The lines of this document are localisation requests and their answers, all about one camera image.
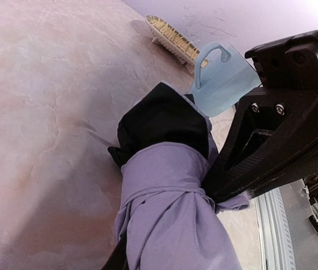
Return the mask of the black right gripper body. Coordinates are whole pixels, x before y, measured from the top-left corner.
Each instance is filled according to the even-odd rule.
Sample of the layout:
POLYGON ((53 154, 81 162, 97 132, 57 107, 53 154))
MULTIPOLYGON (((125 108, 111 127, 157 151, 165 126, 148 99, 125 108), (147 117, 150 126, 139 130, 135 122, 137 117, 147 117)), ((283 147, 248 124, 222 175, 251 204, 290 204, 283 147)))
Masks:
POLYGON ((318 95, 318 30, 255 46, 245 57, 265 89, 318 95))

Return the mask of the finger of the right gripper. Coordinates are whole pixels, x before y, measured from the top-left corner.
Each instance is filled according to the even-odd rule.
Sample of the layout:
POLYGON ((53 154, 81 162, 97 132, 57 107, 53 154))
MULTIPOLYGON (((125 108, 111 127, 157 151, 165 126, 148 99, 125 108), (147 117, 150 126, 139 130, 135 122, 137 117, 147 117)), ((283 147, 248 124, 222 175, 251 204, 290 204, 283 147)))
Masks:
POLYGON ((240 99, 203 188, 216 203, 318 173, 318 91, 255 88, 240 99))

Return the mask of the lavender folding umbrella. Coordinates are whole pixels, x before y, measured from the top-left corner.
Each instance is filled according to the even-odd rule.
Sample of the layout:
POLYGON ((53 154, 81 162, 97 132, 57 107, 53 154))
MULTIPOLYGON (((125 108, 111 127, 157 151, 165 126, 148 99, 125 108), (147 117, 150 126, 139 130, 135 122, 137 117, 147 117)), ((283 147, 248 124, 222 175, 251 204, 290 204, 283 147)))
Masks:
POLYGON ((122 117, 117 137, 108 151, 121 203, 105 269, 241 269, 217 214, 248 208, 250 195, 216 203, 202 188, 218 150, 193 98, 159 83, 122 117))

